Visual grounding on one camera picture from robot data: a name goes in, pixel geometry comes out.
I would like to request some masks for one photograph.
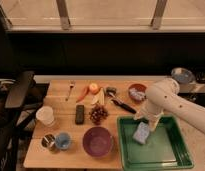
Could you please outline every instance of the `blue cup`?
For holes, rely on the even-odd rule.
[[[60,150],[67,150],[71,144],[69,134],[62,132],[55,137],[55,146]]]

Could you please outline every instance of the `fork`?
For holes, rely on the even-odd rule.
[[[68,90],[68,95],[66,97],[66,101],[68,101],[70,94],[71,94],[71,90],[74,88],[74,86],[75,86],[75,81],[71,81],[69,85],[69,90]]]

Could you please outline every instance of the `apple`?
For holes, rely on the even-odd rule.
[[[100,91],[100,87],[96,83],[89,84],[89,91],[91,94],[97,94]]]

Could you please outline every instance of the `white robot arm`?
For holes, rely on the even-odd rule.
[[[179,97],[179,84],[174,79],[156,82],[145,93],[147,100],[134,118],[148,119],[151,131],[166,109],[205,134],[205,108]]]

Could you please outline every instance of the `white cup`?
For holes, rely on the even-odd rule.
[[[51,126],[54,123],[53,109],[50,106],[41,107],[37,113],[36,118],[46,126]]]

